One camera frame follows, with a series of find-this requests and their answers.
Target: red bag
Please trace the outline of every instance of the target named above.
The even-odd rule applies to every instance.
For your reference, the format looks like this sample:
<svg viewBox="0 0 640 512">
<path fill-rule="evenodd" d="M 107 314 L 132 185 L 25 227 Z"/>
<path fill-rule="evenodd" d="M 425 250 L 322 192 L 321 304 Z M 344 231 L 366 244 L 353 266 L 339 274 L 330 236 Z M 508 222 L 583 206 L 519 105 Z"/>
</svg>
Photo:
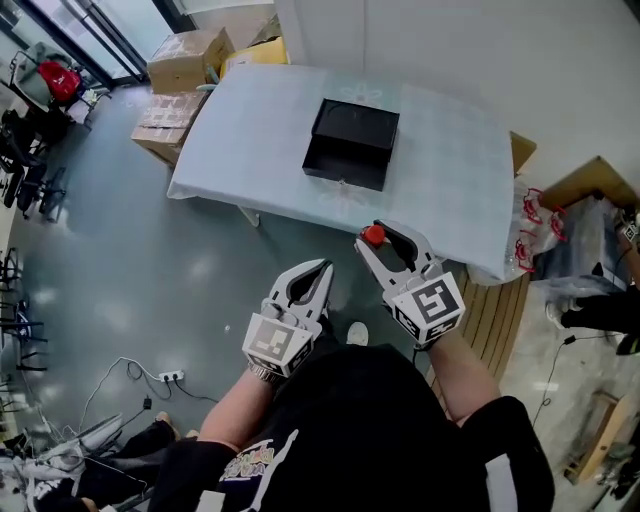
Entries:
<svg viewBox="0 0 640 512">
<path fill-rule="evenodd" d="M 66 103 L 73 98 L 81 83 L 80 75 L 77 72 L 66 69 L 53 61 L 40 64 L 38 73 L 47 82 L 51 96 L 61 103 Z"/>
</svg>

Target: person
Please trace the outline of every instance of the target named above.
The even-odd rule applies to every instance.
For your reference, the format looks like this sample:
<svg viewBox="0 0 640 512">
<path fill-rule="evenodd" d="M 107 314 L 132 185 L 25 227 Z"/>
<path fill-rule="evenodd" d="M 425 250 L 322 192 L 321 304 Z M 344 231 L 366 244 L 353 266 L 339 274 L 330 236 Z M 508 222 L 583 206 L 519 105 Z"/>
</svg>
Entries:
<svg viewBox="0 0 640 512">
<path fill-rule="evenodd" d="M 559 329 L 587 327 L 599 331 L 624 333 L 618 352 L 636 353 L 640 335 L 636 314 L 640 310 L 640 254 L 624 235 L 624 227 L 616 229 L 620 258 L 624 260 L 635 284 L 625 292 L 582 298 L 563 297 L 545 305 L 547 318 Z"/>
<path fill-rule="evenodd" d="M 160 412 L 145 430 L 133 436 L 124 448 L 108 457 L 85 458 L 75 494 L 74 481 L 40 481 L 35 488 L 38 512 L 98 512 L 151 488 L 158 477 L 166 449 L 180 439 L 169 415 Z"/>
<path fill-rule="evenodd" d="M 341 345 L 326 329 L 279 388 L 250 365 L 197 440 L 169 448 L 149 512 L 551 510 L 523 404 L 500 396 L 459 332 L 429 357 L 450 419 L 390 345 Z"/>
</svg>

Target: black box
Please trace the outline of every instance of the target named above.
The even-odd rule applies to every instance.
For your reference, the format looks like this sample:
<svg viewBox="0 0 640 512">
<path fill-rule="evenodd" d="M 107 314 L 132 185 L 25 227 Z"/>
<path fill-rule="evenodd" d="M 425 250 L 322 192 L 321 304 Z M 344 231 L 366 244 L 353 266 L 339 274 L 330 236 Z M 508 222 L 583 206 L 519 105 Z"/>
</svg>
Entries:
<svg viewBox="0 0 640 512">
<path fill-rule="evenodd" d="M 400 114 L 325 99 L 302 168 L 309 176 L 382 190 Z"/>
</svg>

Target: wooden board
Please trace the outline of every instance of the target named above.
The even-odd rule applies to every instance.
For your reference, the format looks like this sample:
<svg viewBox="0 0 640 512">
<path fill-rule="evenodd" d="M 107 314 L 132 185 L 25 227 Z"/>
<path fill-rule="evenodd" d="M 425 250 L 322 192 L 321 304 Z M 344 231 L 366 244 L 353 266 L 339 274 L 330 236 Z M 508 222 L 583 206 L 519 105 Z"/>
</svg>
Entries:
<svg viewBox="0 0 640 512">
<path fill-rule="evenodd" d="M 513 283 L 511 283 L 511 285 L 512 286 L 511 290 L 509 291 L 509 298 L 507 299 L 504 320 L 502 322 L 502 325 L 500 326 L 500 332 L 496 341 L 496 349 L 491 360 L 489 361 L 489 373 L 491 373 L 491 375 L 496 374 L 498 365 L 500 364 L 502 356 L 504 355 L 504 349 L 507 344 L 507 337 L 509 336 L 509 329 L 511 328 L 513 315 L 516 311 L 516 304 L 518 301 L 518 294 L 520 293 L 520 287 L 522 286 L 522 281 L 514 281 Z"/>
<path fill-rule="evenodd" d="M 473 302 L 469 306 L 469 309 L 471 310 L 469 314 L 469 321 L 462 331 L 462 336 L 471 346 L 473 346 L 473 340 L 476 337 L 476 332 L 480 325 L 480 318 L 482 318 L 482 312 L 484 311 L 484 304 L 488 290 L 489 288 L 486 286 L 478 286 L 476 288 L 476 294 L 473 298 Z"/>
<path fill-rule="evenodd" d="M 536 150 L 538 145 L 532 140 L 511 132 L 511 156 L 513 158 L 513 174 L 517 176 L 524 163 Z"/>
<path fill-rule="evenodd" d="M 520 320 L 522 320 L 522 311 L 524 310 L 524 304 L 527 302 L 527 291 L 529 290 L 529 281 L 531 280 L 531 274 L 527 273 L 520 278 L 520 290 L 518 290 L 518 297 L 516 301 L 516 308 L 511 319 L 511 326 L 509 328 L 509 334 L 507 335 L 507 341 L 502 351 L 502 357 L 498 362 L 498 368 L 494 374 L 496 380 L 500 382 L 504 370 L 507 367 L 509 358 L 511 357 L 511 351 L 513 350 L 513 344 L 516 341 L 518 329 L 520 328 Z"/>
<path fill-rule="evenodd" d="M 547 188 L 542 194 L 540 204 L 549 209 L 555 206 L 569 206 L 597 191 L 602 192 L 618 207 L 640 205 L 640 200 L 631 186 L 601 156 L 595 157 Z"/>
<path fill-rule="evenodd" d="M 593 396 L 604 401 L 607 409 L 593 441 L 589 444 L 589 448 L 580 459 L 577 467 L 568 468 L 569 480 L 573 484 L 589 480 L 594 475 L 630 413 L 629 395 L 623 396 L 620 400 L 605 393 L 594 393 Z"/>
<path fill-rule="evenodd" d="M 496 323 L 501 323 L 501 318 L 496 316 L 496 308 L 498 307 L 498 300 L 500 299 L 500 291 L 502 286 L 491 286 L 487 289 L 487 294 L 484 301 L 484 308 L 482 308 L 482 316 L 480 317 L 480 323 L 478 324 L 478 330 L 476 331 L 475 338 L 471 344 L 471 348 L 476 355 L 482 359 L 482 354 L 489 341 L 489 331 L 493 326 L 494 320 Z"/>
<path fill-rule="evenodd" d="M 509 303 L 509 297 L 511 296 L 513 286 L 514 283 L 507 283 L 500 287 L 500 298 L 498 299 L 494 322 L 491 324 L 491 329 L 487 335 L 487 344 L 484 348 L 484 352 L 482 353 L 482 361 L 487 365 L 487 367 L 489 366 L 498 345 L 500 331 L 504 325 L 504 320 L 501 319 L 504 319 L 507 313 L 507 304 Z"/>
<path fill-rule="evenodd" d="M 478 286 L 466 272 L 458 277 L 467 311 L 459 329 L 474 352 L 499 381 L 511 356 L 529 289 L 530 275 L 502 286 Z M 425 378 L 446 412 L 442 390 L 433 368 Z"/>
</svg>

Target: table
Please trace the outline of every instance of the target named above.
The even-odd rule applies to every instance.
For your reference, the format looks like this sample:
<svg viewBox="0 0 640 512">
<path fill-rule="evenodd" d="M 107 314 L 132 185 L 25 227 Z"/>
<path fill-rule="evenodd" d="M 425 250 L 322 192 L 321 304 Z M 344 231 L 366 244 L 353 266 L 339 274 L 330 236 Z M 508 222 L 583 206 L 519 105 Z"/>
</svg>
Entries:
<svg viewBox="0 0 640 512">
<path fill-rule="evenodd" d="M 382 192 L 304 174 L 325 97 L 400 113 Z M 168 196 L 354 233 L 391 219 L 424 233 L 439 256 L 502 277 L 513 203 L 510 137 L 481 110 L 418 87 L 305 66 L 236 66 L 198 115 Z"/>
</svg>

